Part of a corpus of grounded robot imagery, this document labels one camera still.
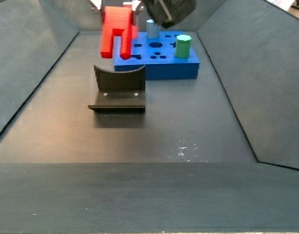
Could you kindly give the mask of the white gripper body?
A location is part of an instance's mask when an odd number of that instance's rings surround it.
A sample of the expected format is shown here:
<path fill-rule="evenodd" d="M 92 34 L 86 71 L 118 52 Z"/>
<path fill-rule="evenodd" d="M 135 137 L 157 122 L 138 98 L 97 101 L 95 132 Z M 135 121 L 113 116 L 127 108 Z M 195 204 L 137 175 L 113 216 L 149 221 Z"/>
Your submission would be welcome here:
<path fill-rule="evenodd" d="M 130 6 L 135 12 L 145 9 L 142 0 L 90 0 L 91 9 L 102 12 L 107 6 Z"/>

